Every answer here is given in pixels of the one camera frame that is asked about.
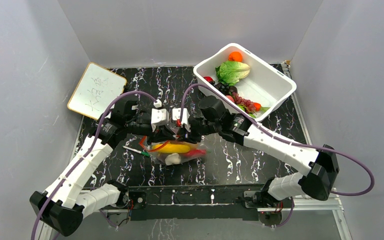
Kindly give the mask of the white toy radish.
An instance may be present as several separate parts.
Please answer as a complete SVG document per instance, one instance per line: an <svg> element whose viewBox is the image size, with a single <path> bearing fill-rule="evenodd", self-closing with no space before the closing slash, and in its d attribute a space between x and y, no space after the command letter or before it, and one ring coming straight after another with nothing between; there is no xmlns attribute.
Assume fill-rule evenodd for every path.
<svg viewBox="0 0 384 240"><path fill-rule="evenodd" d="M182 163L182 158L178 153L172 153L165 158L164 162L167 166L178 165Z"/></svg>

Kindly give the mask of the red toy chili pepper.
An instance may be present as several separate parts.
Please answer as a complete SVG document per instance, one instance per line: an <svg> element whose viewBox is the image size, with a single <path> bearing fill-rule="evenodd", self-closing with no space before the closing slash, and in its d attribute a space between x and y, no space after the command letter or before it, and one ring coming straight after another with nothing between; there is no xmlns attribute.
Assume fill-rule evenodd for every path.
<svg viewBox="0 0 384 240"><path fill-rule="evenodd" d="M189 152L184 153L183 156L185 158L195 159L195 158L200 158L202 156L205 156L206 154L207 154L207 150L206 149L192 149Z"/></svg>

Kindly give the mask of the yellow toy banana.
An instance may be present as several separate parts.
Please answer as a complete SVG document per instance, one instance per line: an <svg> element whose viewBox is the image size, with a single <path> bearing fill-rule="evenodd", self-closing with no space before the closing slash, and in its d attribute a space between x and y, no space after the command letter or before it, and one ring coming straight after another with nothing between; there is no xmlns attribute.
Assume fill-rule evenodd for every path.
<svg viewBox="0 0 384 240"><path fill-rule="evenodd" d="M158 152L164 154L185 154L191 150L191 147L186 144L177 144L177 143L161 143L152 146L151 152Z"/></svg>

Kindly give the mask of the clear zip bag orange zipper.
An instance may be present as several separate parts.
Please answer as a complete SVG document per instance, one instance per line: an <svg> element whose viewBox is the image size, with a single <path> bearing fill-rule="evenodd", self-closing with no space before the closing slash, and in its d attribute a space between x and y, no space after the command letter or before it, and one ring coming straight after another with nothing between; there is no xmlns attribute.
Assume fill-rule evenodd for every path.
<svg viewBox="0 0 384 240"><path fill-rule="evenodd" d="M142 137L139 145L150 155L155 164L172 166L205 157L209 151L202 144L193 144L177 140L148 142Z"/></svg>

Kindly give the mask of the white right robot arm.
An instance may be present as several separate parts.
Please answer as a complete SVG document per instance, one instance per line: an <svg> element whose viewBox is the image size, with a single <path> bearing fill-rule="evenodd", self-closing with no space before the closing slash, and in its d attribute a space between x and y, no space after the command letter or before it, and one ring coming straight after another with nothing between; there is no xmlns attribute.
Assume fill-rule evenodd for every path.
<svg viewBox="0 0 384 240"><path fill-rule="evenodd" d="M269 179L260 192L244 194L241 200L248 208L275 207L282 200L299 195L319 201L329 198L339 173L333 148L313 148L272 132L248 114L229 112L213 95L204 97L198 107L201 118L189 116L185 108L172 110L180 141L196 143L202 136L218 134L228 142L262 151L297 171Z"/></svg>

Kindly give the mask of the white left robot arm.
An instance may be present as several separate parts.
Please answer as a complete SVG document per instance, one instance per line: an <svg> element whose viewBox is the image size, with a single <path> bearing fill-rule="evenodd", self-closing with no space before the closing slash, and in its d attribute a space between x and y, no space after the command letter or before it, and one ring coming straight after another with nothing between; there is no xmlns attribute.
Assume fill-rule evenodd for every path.
<svg viewBox="0 0 384 240"><path fill-rule="evenodd" d="M31 195L29 201L36 214L31 239L35 239L40 222L67 237L95 211L107 206L132 206L127 187L116 180L87 193L82 193L82 189L127 134L146 137L162 134L168 116L159 99L153 100L149 120L138 114L135 100L123 96L113 100L102 113L95 130L57 179L44 191L35 191Z"/></svg>

